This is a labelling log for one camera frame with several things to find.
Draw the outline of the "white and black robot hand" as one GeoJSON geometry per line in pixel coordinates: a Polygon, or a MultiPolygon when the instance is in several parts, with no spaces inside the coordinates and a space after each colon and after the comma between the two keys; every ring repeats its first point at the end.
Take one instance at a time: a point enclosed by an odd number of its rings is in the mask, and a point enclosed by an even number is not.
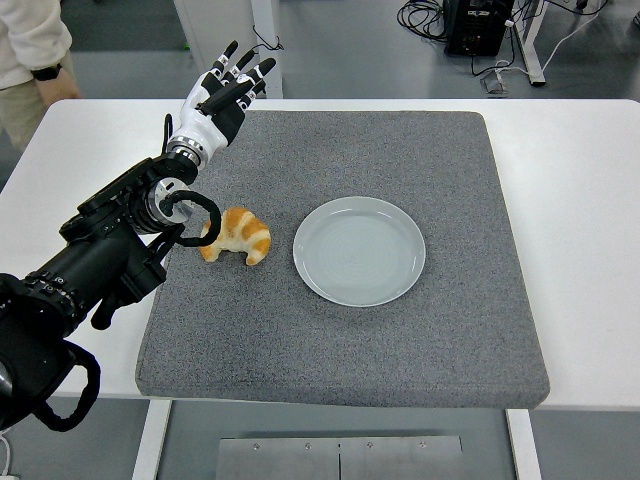
{"type": "Polygon", "coordinates": [[[267,58],[249,69],[256,51],[230,62],[238,48],[232,41],[196,81],[180,111],[179,128],[166,134],[166,152],[186,151],[202,165],[213,154],[228,147],[239,132],[249,106],[265,91],[266,76],[276,66],[267,58]]]}

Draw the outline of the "person's hand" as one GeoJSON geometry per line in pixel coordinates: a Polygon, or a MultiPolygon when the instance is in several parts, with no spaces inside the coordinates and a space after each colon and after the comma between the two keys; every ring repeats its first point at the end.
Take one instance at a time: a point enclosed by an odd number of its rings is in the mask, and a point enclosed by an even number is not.
{"type": "Polygon", "coordinates": [[[74,77],[64,68],[58,76],[51,80],[36,80],[37,89],[47,105],[52,105],[60,100],[79,99],[82,97],[80,89],[74,77]]]}

